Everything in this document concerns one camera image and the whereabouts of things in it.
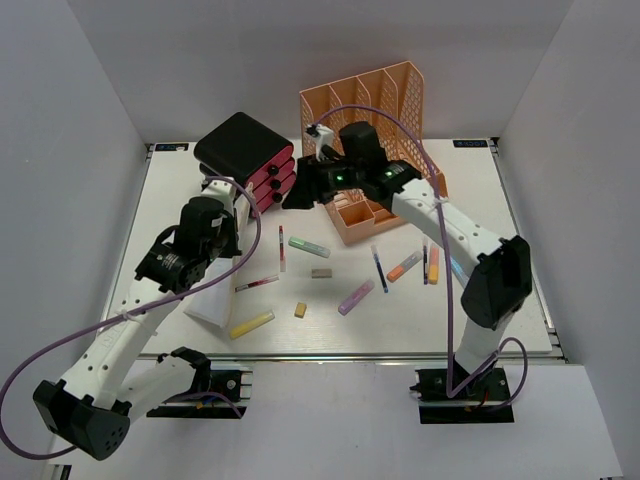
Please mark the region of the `green highlighter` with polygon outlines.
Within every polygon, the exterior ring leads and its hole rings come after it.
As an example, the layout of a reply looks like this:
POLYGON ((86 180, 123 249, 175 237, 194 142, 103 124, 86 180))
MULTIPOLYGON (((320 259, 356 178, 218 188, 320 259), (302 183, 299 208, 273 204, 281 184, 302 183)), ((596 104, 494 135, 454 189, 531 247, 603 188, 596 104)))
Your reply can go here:
POLYGON ((304 251, 306 253, 310 253, 322 258, 329 258, 331 255, 331 250, 329 248, 297 237, 290 237, 288 240, 288 245, 294 249, 304 251))

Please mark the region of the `black pink drawer unit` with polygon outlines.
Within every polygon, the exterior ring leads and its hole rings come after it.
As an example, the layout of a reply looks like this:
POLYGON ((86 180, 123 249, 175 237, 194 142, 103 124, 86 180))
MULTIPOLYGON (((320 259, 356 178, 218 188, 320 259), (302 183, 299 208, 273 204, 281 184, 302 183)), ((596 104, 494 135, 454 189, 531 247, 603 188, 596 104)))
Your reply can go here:
POLYGON ((244 112, 237 112, 196 143, 194 157, 208 175, 251 186, 263 213, 281 203, 296 173, 294 145, 244 112))

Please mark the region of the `purple highlighter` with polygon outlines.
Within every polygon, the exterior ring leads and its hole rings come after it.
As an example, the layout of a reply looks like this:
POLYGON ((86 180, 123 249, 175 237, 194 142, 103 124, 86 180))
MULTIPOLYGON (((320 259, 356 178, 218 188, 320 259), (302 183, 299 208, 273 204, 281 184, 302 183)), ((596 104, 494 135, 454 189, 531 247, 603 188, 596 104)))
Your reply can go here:
POLYGON ((338 307, 338 312, 346 316, 350 313, 356 305, 358 305, 372 290, 374 289, 374 282, 371 279, 365 281, 356 290, 354 290, 344 301, 342 301, 338 307))

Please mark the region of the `dark purple gel pen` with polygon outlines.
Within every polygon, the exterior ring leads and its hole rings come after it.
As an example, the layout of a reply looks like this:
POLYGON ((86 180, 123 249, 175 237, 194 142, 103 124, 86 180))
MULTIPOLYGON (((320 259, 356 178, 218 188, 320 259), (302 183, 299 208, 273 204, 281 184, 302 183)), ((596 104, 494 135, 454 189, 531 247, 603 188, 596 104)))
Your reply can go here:
POLYGON ((426 286, 429 284, 429 245, 427 237, 423 237, 422 240, 422 276, 423 284, 426 286))

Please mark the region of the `yellow orange highlighter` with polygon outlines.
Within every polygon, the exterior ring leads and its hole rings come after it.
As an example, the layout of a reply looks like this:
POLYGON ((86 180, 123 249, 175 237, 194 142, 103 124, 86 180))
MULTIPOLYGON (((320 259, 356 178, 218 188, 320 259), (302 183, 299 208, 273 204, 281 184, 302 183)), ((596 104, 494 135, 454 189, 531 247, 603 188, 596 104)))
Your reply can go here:
POLYGON ((440 249, 436 244, 432 244, 429 249, 429 261, 427 271, 427 281, 429 285, 436 285, 439 280, 439 256, 440 249))

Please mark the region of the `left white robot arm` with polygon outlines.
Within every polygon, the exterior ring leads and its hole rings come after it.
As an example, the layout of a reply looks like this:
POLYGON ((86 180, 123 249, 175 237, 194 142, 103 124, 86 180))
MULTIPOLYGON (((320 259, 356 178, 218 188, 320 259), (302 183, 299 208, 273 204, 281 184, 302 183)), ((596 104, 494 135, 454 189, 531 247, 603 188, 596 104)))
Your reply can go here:
POLYGON ((214 176, 183 205, 135 269, 113 324, 103 326, 80 359, 57 382, 42 381, 33 400, 47 428, 95 460, 120 447, 131 425, 172 399, 199 399, 211 388, 207 356, 179 347, 149 371, 129 378, 142 349, 188 294, 206 287, 217 258, 240 255, 234 200, 250 194, 214 176))

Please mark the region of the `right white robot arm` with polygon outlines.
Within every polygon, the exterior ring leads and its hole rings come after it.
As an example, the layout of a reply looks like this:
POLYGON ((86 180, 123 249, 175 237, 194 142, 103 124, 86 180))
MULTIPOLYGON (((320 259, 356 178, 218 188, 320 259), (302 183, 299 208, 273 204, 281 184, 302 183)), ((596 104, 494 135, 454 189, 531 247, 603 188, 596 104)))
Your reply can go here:
POLYGON ((459 396, 477 397, 488 385, 485 371, 497 360, 506 326, 532 292, 529 244, 480 226, 437 194, 409 162, 389 159, 366 121, 339 131, 341 151, 332 148, 335 134, 328 127, 310 124, 305 133, 315 152, 298 160, 283 208, 308 210, 357 189, 434 241, 447 267, 458 264, 468 278, 460 300, 467 321, 460 343, 447 347, 448 379, 459 396))

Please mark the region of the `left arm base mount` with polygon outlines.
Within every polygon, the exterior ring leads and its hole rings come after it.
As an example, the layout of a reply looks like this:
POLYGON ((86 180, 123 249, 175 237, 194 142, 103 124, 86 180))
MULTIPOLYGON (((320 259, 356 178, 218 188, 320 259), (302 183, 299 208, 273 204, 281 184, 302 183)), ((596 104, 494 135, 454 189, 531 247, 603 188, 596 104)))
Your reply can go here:
POLYGON ((150 410, 147 418, 231 419, 240 420, 251 396, 253 372, 242 366, 213 364, 200 352, 180 347, 157 356, 156 364, 165 360, 187 362, 194 375, 189 388, 150 410))

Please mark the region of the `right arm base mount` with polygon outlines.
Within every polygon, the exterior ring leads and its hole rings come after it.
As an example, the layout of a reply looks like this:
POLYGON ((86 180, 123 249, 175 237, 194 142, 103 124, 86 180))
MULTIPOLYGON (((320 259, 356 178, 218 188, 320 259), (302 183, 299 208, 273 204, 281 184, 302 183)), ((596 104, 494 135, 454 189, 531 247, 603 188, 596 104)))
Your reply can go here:
POLYGON ((503 368, 494 368, 474 380, 453 398, 446 395, 446 369, 420 369, 416 382, 409 387, 418 402, 423 425, 512 424, 513 408, 501 406, 510 398, 503 368))

